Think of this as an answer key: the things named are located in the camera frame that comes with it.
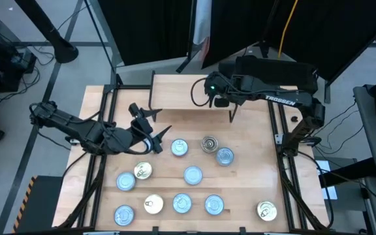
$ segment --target black curtain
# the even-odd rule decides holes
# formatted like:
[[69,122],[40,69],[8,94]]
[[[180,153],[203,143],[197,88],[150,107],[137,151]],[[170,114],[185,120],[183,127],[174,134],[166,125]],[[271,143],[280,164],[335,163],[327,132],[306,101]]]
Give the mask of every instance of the black curtain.
[[202,68],[259,41],[273,3],[272,0],[214,0],[210,47]]
[[99,1],[126,65],[187,55],[191,0]]
[[[260,40],[274,1],[213,1],[210,50],[203,68]],[[279,48],[294,0],[280,0],[266,41]],[[376,37],[376,1],[300,0],[283,52],[334,81]]]

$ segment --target metal can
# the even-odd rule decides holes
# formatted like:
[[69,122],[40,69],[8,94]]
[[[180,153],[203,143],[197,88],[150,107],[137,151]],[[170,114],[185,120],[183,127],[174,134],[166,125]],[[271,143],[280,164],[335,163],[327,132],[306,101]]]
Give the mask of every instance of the metal can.
[[197,166],[190,166],[185,169],[185,172],[183,173],[183,178],[185,182],[187,182],[190,185],[197,185],[202,180],[202,171]]
[[272,221],[277,217],[277,208],[272,202],[263,201],[256,207],[256,213],[261,219]]
[[130,172],[123,172],[117,177],[117,187],[122,191],[130,191],[135,184],[136,179]]
[[149,195],[146,200],[144,201],[144,209],[149,214],[157,214],[159,213],[163,208],[163,199],[161,196],[152,194]]
[[219,195],[210,195],[205,203],[206,211],[210,215],[219,215],[225,208],[225,203]]
[[234,153],[229,148],[221,148],[217,152],[217,156],[215,156],[215,158],[217,159],[217,162],[220,164],[220,166],[228,166],[234,160]]
[[130,225],[134,219],[134,212],[130,206],[122,205],[114,213],[114,221],[119,226]]
[[212,153],[219,147],[219,142],[212,136],[206,136],[201,141],[201,147],[206,153]]
[[140,180],[145,180],[151,176],[152,171],[150,163],[138,163],[134,168],[134,175]]
[[182,139],[177,139],[172,142],[170,149],[175,156],[182,157],[188,152],[188,144]]
[[178,213],[187,213],[192,206],[191,198],[185,193],[180,193],[174,197],[174,209]]

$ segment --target gold can lid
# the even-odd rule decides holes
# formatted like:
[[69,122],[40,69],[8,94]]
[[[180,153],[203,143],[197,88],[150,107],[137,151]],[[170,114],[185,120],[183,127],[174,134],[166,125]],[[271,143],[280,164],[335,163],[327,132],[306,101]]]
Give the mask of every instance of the gold can lid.
[[156,214],[159,213],[163,208],[163,199],[161,196],[152,194],[147,197],[144,201],[144,209],[149,214]]
[[134,168],[134,175],[140,180],[145,180],[150,177],[152,171],[150,163],[138,163]]

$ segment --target table leg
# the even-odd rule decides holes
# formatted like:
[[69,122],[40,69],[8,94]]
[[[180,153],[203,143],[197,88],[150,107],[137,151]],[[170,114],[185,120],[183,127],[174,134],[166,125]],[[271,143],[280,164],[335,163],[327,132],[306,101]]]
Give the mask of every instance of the table leg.
[[[334,174],[338,174],[350,180],[357,180],[368,176],[376,176],[376,166],[373,158],[371,157],[369,159],[350,164],[349,166],[323,173],[319,175],[319,181],[322,188],[346,182],[346,180],[337,177]],[[324,176],[326,179],[326,185],[323,184],[322,176]]]

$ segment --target gray floor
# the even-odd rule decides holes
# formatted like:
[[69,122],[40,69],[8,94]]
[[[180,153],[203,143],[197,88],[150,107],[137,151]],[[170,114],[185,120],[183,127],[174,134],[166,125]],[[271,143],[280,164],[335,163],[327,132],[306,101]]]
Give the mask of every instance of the gray floor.
[[[38,2],[54,25],[59,25],[74,12],[77,0],[40,0]],[[44,37],[41,33],[13,0],[0,1],[0,19],[22,41],[44,41]],[[69,22],[61,28],[60,32],[62,35],[65,35],[68,26]],[[99,41],[95,28],[90,22],[87,10],[83,10],[81,14],[79,14],[70,40],[84,42]],[[101,47],[79,47],[78,49],[80,55],[75,61],[60,66],[55,86],[50,97],[51,100],[59,105],[60,109],[67,110],[74,115],[78,115],[79,113],[87,85],[103,85],[110,81],[110,67],[103,49]],[[52,48],[46,47],[44,51],[51,52]],[[259,51],[250,51],[248,53],[255,55],[260,54]],[[39,53],[35,54],[41,58],[42,62],[48,60],[45,55]],[[270,52],[270,57],[275,57],[274,51]],[[143,65],[133,65],[119,68],[118,72],[126,84],[147,84],[149,83],[152,69],[155,69],[157,73],[175,73],[175,70],[183,60],[184,58],[179,58]],[[201,62],[193,61],[187,66],[183,73],[206,74],[216,69],[216,66],[213,66],[200,70],[200,65]],[[28,106],[32,102],[41,101],[54,66],[55,62],[43,67],[37,65],[40,71],[40,82],[30,88],[27,93],[17,95],[0,104],[0,129],[6,132],[5,138],[0,141],[0,214],[31,132]],[[35,73],[27,75],[25,79],[32,80],[33,76],[35,76]],[[332,103],[326,105],[326,120],[330,120],[346,109],[346,107],[350,106],[353,103],[352,88],[364,84],[376,84],[376,48],[368,48],[332,84]],[[317,92],[317,96],[321,100],[323,95],[322,89]],[[340,120],[341,118],[334,121],[329,127],[321,131],[319,136],[325,139],[327,134]],[[353,114],[349,119],[345,120],[343,125],[330,137],[333,149],[337,149],[340,143],[348,136],[355,133],[361,125],[362,122],[360,121],[358,113]],[[63,140],[64,135],[59,131],[43,129],[42,133],[58,142],[65,143]],[[14,206],[12,207],[8,223],[5,227],[5,232],[11,231],[29,179],[34,175],[62,175],[68,155],[68,151],[56,147],[41,137],[37,138]],[[358,160],[370,157],[370,151],[364,132],[362,131],[352,140],[348,141],[341,151],[334,154],[334,157],[357,158]],[[335,217],[336,222],[334,223],[334,228],[340,231],[357,232],[359,228],[364,227],[362,215],[357,212],[335,211]]]

